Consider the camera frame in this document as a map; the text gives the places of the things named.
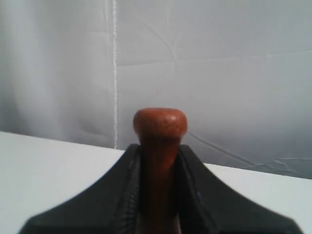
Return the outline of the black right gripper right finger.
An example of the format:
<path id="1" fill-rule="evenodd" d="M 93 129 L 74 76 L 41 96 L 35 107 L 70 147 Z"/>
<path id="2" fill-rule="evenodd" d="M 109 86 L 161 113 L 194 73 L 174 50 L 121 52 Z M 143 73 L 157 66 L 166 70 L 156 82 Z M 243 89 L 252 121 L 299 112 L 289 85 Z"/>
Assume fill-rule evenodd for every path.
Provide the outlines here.
<path id="1" fill-rule="evenodd" d="M 300 234 L 290 218 L 241 195 L 215 176 L 187 145 L 175 161 L 177 210 L 183 234 Z"/>

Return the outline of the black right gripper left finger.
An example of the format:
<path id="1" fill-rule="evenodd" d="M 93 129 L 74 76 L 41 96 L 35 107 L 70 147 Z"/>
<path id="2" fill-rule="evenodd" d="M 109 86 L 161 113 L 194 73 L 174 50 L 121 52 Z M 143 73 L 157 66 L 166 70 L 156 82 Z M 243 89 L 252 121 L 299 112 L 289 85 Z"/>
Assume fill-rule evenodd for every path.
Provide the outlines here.
<path id="1" fill-rule="evenodd" d="M 27 220 L 22 234 L 134 234 L 140 192 L 140 147 L 131 144 L 89 188 Z"/>

